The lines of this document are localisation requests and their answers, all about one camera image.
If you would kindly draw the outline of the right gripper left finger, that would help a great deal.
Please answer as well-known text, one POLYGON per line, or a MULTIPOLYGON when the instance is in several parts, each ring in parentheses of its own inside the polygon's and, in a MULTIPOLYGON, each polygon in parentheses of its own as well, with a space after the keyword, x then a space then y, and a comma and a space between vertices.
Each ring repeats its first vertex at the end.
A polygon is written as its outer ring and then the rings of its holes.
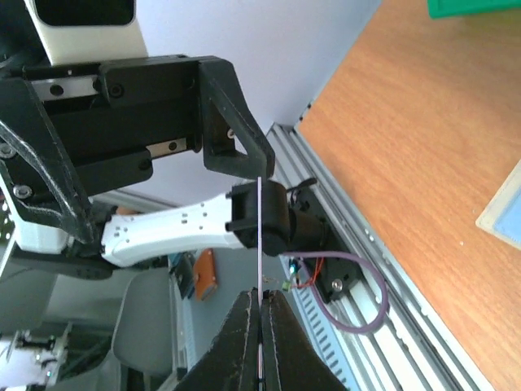
POLYGON ((177 390, 257 390, 260 310, 258 291, 241 292, 211 346, 177 390))

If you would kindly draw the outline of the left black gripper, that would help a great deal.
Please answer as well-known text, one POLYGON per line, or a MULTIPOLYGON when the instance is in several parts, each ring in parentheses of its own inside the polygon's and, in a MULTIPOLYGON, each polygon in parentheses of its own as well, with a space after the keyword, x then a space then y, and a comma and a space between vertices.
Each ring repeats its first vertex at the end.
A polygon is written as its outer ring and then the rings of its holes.
POLYGON ((234 65, 217 57, 18 72, 1 80, 1 141, 15 153, 1 163, 11 208, 26 222, 60 228, 83 244, 99 239, 88 195, 146 181, 163 154, 197 152, 203 141, 210 171, 267 179, 275 166, 234 65), (51 199, 21 199, 16 184, 51 199))

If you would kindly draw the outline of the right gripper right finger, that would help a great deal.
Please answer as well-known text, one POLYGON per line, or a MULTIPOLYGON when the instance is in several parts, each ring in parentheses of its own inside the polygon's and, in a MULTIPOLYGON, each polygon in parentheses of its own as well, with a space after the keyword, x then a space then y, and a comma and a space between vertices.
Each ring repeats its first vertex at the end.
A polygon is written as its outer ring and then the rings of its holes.
POLYGON ((260 306, 264 390, 345 390, 319 358, 280 291, 266 291, 260 306))

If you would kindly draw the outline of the white card holder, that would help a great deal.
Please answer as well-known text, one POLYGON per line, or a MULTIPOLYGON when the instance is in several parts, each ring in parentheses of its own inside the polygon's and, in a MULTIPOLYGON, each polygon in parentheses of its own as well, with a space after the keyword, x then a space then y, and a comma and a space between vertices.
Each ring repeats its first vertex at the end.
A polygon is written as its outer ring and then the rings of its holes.
POLYGON ((520 162, 512 169, 475 225, 520 250, 520 162))

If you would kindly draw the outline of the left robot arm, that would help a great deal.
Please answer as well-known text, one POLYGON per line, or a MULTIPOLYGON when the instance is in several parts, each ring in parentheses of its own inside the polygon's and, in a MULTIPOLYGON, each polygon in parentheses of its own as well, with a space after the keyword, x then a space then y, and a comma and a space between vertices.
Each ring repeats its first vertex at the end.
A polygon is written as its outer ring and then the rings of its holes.
MULTIPOLYGON (((199 248, 275 257, 319 249, 320 218, 295 211, 234 66, 214 56, 37 67, 1 79, 1 187, 19 249, 108 269, 199 248), (91 196, 146 181, 160 152, 204 154, 205 168, 252 180, 186 207, 95 216, 91 196)), ((131 280, 103 364, 50 390, 145 390, 172 371, 167 271, 131 280)), ((283 293, 238 294, 209 349, 173 390, 344 390, 283 293)))

